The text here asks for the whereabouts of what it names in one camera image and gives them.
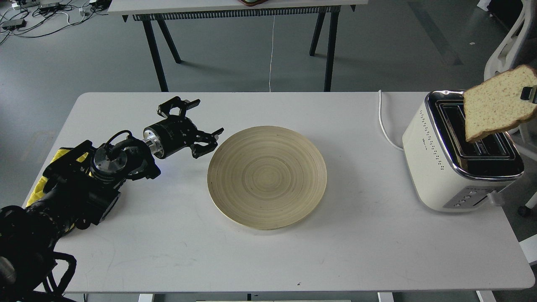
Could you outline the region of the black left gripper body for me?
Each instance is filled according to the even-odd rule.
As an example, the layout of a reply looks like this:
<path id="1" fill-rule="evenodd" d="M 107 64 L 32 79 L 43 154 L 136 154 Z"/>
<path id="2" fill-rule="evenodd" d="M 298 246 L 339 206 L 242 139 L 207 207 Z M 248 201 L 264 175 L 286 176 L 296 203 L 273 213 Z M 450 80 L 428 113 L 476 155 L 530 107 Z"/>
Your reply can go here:
<path id="1" fill-rule="evenodd" d="M 158 159 L 165 159 L 180 149 L 193 145 L 195 124 L 187 117 L 169 116 L 143 130 L 143 140 Z"/>

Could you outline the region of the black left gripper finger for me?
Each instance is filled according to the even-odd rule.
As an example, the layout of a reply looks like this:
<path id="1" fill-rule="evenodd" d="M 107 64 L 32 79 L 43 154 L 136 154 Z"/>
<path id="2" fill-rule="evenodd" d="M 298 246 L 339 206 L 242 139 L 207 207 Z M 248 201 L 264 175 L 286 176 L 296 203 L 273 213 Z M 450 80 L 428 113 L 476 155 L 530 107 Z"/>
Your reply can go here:
<path id="1" fill-rule="evenodd" d="M 164 119 L 186 119 L 186 112 L 197 107 L 199 104 L 200 99 L 188 101 L 183 100 L 180 97 L 173 97 L 157 107 L 157 114 Z M 179 113 L 177 115 L 173 115 L 171 113 L 173 109 L 179 109 Z"/>
<path id="2" fill-rule="evenodd" d="M 193 131 L 189 139 L 189 147 L 193 158 L 197 159 L 213 152 L 218 146 L 218 136 L 222 134 L 223 131 L 224 128 L 219 128 L 213 133 L 207 133 L 201 130 Z"/>

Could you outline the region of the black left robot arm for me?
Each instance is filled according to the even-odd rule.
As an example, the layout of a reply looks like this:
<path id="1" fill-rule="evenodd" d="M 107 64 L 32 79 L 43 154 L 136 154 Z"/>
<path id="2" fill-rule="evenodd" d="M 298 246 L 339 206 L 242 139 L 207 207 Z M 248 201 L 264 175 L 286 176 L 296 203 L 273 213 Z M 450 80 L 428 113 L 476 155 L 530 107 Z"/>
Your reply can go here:
<path id="1" fill-rule="evenodd" d="M 43 196 L 31 205 L 1 209 L 2 302 L 66 302 L 65 291 L 75 275 L 73 255 L 55 251 L 73 229 L 103 222 L 127 180 L 155 179 L 155 159 L 189 148 L 197 159 L 213 152 L 224 131 L 198 130 L 186 116 L 194 101 L 173 97 L 159 105 L 163 120 L 143 130 L 143 138 L 122 130 L 94 147 L 90 140 L 69 148 L 43 172 Z"/>

